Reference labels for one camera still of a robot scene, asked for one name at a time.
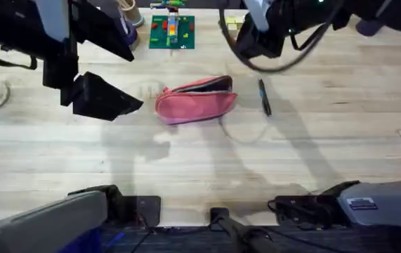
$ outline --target pink pencil case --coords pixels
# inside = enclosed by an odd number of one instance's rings
[[[230,76],[202,79],[174,89],[164,88],[155,111],[166,124],[220,117],[231,111],[237,97]]]

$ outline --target wooden table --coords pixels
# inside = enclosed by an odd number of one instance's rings
[[[263,77],[273,111],[267,118],[260,76],[230,52],[217,11],[181,11],[197,23],[196,49],[184,51],[148,49],[151,13],[142,9],[147,24],[132,63],[90,43],[79,46],[80,73],[147,96],[137,113],[113,123],[59,106],[60,93],[41,84],[41,67],[0,67],[0,80],[12,88],[0,109],[0,218],[113,183],[125,195],[161,196],[161,225],[206,223],[217,206],[246,223],[272,224],[266,202],[276,195],[317,193],[350,180],[401,180],[401,33],[385,28],[365,38],[356,20],[329,31],[298,67]],[[276,66],[295,55],[287,40],[281,58],[256,62]],[[233,77],[239,94],[222,120],[165,126],[157,119],[152,97],[159,86],[222,74]]]

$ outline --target lego baseplate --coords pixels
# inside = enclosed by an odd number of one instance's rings
[[[178,42],[167,45],[167,30],[163,29],[163,22],[167,15],[154,15],[152,24],[158,24],[150,30],[149,48],[162,49],[194,49],[195,47],[195,18],[194,16],[179,16],[178,21]],[[190,24],[194,25],[194,31],[190,30]]]

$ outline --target yellow lego brick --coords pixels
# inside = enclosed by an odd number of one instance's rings
[[[228,30],[230,31],[237,31],[237,25],[236,24],[228,24]]]
[[[238,17],[236,17],[236,18],[235,18],[235,22],[236,22],[237,24],[242,24],[242,23],[244,23],[244,17],[243,17],[243,16],[238,16]]]
[[[225,17],[225,23],[226,24],[235,24],[236,23],[235,17]]]

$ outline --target pen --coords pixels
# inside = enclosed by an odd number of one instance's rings
[[[259,85],[259,95],[261,96],[261,99],[263,100],[264,112],[269,117],[272,115],[272,110],[270,109],[268,95],[265,92],[264,82],[262,79],[258,80],[258,85]]]

